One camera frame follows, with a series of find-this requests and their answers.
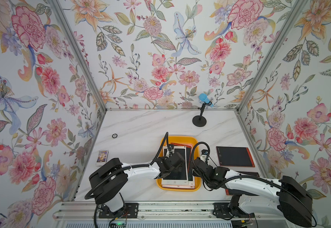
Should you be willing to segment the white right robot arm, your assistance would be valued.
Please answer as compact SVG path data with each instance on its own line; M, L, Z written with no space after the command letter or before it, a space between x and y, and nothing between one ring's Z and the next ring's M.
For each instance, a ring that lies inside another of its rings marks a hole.
M237 203L233 209L245 214L262 213L283 216L291 223L304 228L317 226L313 215L313 198L295 179L265 179L245 175L221 166L212 167L200 158L192 161L193 174L200 177L211 189L242 191L268 199L266 203L252 200Z

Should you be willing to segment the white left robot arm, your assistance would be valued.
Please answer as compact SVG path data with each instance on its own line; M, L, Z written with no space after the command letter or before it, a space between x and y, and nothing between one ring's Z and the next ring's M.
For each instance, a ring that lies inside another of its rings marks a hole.
M91 189L84 199L94 199L97 205L105 205L115 214L126 208L120 191L128 181L162 179L184 164L185 158L178 152L139 164L122 163L119 158L111 159L89 176Z

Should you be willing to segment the white writing tablet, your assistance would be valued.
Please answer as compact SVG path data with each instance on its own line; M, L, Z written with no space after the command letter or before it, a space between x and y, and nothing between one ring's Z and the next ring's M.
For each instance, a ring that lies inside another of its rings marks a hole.
M186 171L186 146L173 146L171 152L165 149L165 156L169 158L172 165L170 174L162 179L163 188L173 188L173 186L186 186L189 184Z

